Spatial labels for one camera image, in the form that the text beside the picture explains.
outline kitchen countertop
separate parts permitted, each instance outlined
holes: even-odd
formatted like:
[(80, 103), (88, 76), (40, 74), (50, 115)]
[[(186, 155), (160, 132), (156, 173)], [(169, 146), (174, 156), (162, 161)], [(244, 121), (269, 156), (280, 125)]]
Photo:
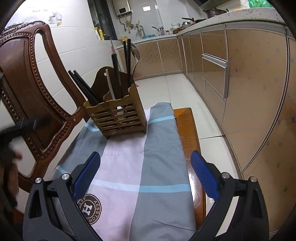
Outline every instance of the kitchen countertop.
[(234, 12), (223, 13), (221, 15), (209, 18), (200, 23), (194, 24), (176, 34), (176, 36), (188, 33), (190, 31), (216, 25), (219, 23), (235, 22), (242, 20), (258, 20), (285, 24), (279, 13), (271, 7), (248, 8)]

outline round logo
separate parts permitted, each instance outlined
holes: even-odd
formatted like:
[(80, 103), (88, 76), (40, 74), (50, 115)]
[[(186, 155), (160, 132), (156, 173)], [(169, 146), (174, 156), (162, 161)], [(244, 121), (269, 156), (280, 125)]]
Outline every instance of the round logo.
[(77, 204), (90, 224), (94, 224), (99, 219), (102, 206), (96, 196), (86, 194), (82, 199), (78, 200)]

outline metal screw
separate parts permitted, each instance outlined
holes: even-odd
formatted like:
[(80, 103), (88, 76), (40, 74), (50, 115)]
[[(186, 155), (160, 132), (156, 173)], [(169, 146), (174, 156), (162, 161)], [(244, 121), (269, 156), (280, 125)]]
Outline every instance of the metal screw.
[(36, 178), (36, 180), (35, 180), (35, 183), (40, 183), (40, 182), (42, 182), (42, 178)]
[(63, 180), (67, 180), (67, 179), (69, 179), (69, 177), (70, 177), (70, 175), (68, 173), (65, 173), (62, 175)]
[(255, 177), (251, 177), (250, 180), (251, 180), (251, 182), (253, 182), (253, 183), (257, 182), (257, 178), (255, 178)]
[(230, 178), (230, 175), (229, 175), (229, 173), (227, 173), (227, 172), (223, 172), (223, 173), (222, 173), (222, 177), (223, 177), (224, 179), (228, 179), (228, 178)]

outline green plastic bag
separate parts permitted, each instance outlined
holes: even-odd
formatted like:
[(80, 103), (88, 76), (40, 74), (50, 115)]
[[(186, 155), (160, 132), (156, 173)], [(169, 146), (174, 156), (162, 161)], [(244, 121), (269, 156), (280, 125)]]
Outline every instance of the green plastic bag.
[(250, 7), (273, 7), (267, 0), (249, 0)]

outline chair backrest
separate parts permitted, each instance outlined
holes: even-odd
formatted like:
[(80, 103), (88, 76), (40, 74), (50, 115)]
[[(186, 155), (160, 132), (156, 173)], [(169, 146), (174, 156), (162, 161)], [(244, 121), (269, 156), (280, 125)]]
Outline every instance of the chair backrest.
[[(34, 50), (37, 33), (42, 35), (52, 66), (77, 106), (73, 115), (57, 104), (41, 79)], [(65, 70), (50, 28), (44, 22), (21, 23), (4, 29), (0, 35), (0, 70), (4, 73), (1, 99), (15, 123), (22, 118), (51, 117), (50, 126), (24, 137), (36, 164), (29, 177), (19, 173), (19, 186), (30, 192), (35, 179), (44, 177), (48, 165), (73, 128), (87, 117), (83, 109), (85, 99)]]

